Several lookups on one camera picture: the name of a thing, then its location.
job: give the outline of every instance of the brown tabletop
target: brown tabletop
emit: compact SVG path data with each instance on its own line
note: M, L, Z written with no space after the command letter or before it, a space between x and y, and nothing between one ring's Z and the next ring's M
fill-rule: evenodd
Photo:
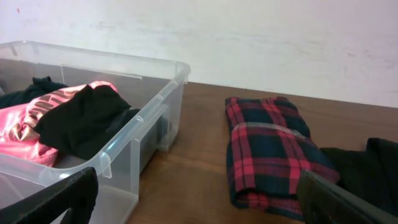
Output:
M128 223L301 223L229 202L224 100L230 96L286 96L319 147L364 150L369 137L398 142L398 109L189 83L178 136L141 174L139 203Z

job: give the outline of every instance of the clear plastic bin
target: clear plastic bin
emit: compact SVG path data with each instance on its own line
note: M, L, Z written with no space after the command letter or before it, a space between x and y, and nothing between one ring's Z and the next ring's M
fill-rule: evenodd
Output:
M154 151L167 150L178 133L189 73L182 62L26 41L0 44L0 87L5 93L24 90L32 77L50 76L69 86L104 80L141 109L89 161L67 156L47 167L0 153L0 208L94 167L99 193L90 223L124 223L138 202L139 173Z

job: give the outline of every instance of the red plaid fabric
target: red plaid fabric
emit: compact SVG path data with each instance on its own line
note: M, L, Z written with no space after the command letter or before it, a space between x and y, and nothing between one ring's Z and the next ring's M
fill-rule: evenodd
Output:
M286 98L226 99L230 128L227 171L231 203L303 220L296 188L302 170L336 183L340 176L310 139Z

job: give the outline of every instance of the pink jacket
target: pink jacket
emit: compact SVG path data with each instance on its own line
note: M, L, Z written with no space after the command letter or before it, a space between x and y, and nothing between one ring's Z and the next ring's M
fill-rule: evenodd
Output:
M92 88L109 85L109 82L95 81ZM53 166L57 150L39 143L39 134L33 128L43 115L56 106L72 99L75 93L86 85L62 88L32 100L30 103L0 110L0 153L27 159L46 166Z

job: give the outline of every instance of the white wall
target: white wall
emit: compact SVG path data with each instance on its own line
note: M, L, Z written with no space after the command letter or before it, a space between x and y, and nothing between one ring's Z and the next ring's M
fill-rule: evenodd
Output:
M0 0L0 42L13 40L179 60L190 82L398 107L397 0Z

